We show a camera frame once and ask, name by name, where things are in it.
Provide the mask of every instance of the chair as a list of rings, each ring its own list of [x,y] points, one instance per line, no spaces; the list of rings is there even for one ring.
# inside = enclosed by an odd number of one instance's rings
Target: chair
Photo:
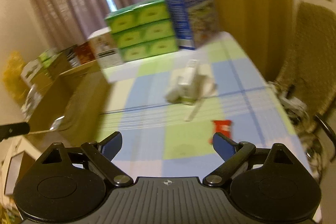
[[[336,96],[334,12],[311,3],[299,4],[293,43],[288,47],[276,82],[283,90],[294,85],[293,96],[307,105],[307,118],[295,129],[301,142],[306,145],[310,164],[316,167],[319,164],[314,162],[315,157],[322,154],[322,145],[314,135],[317,125],[322,126],[336,147],[336,135],[323,119]]]

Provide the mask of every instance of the white box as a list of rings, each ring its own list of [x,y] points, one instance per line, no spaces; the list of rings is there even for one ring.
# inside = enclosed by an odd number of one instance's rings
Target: white box
[[[92,33],[88,41],[95,58],[102,69],[123,64],[116,43],[112,39],[111,29],[106,27]]]
[[[178,82],[182,103],[193,105],[199,96],[198,60],[189,60]]]

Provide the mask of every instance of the cereal box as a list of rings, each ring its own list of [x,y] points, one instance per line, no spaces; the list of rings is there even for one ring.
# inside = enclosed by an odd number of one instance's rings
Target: cereal box
[[[166,0],[180,48],[194,50],[218,32],[213,0]]]

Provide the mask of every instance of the red packet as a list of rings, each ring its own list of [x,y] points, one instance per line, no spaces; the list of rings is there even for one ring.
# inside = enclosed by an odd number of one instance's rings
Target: red packet
[[[214,134],[216,132],[220,132],[222,133],[224,136],[231,138],[231,124],[232,121],[231,120],[213,120],[212,121],[215,125],[214,127]]]

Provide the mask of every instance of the checkered tablecloth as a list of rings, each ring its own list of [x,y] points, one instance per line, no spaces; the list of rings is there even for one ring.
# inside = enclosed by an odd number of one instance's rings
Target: checkered tablecloth
[[[191,122],[190,106],[165,101],[187,61],[198,59],[200,72],[213,77],[216,92],[206,98]],[[123,146],[113,163],[138,176],[202,179],[223,163],[208,139],[212,120],[233,121],[232,139],[257,147],[284,143],[309,169],[300,142],[278,100],[250,59],[228,33],[196,51],[181,50],[105,70],[113,87],[100,115],[96,140],[114,131]]]

